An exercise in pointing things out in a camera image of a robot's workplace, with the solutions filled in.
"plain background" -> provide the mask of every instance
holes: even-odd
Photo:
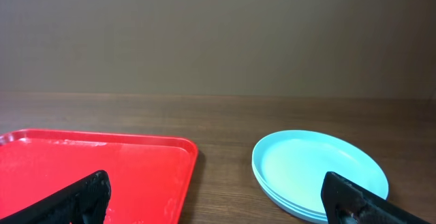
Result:
[[[0,91],[428,99],[436,0],[0,0]]]

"beige wall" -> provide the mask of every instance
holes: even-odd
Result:
[[[436,0],[0,0],[0,91],[428,98]]]

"tray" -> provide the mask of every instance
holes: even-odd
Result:
[[[0,219],[106,170],[105,224],[177,223],[198,155],[184,138],[24,129],[0,135]]]

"wood grain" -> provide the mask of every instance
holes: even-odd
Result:
[[[436,109],[413,100],[0,93],[0,133],[23,128],[178,135],[200,149],[180,223],[300,223],[251,171],[263,136],[308,129],[368,153],[389,200],[436,223]]]

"wooden table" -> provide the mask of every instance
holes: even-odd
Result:
[[[300,223],[274,205],[251,170],[269,133],[307,129],[368,153],[389,200],[436,223],[436,109],[407,100],[0,93],[0,133],[28,127],[179,135],[200,149],[181,223]]]

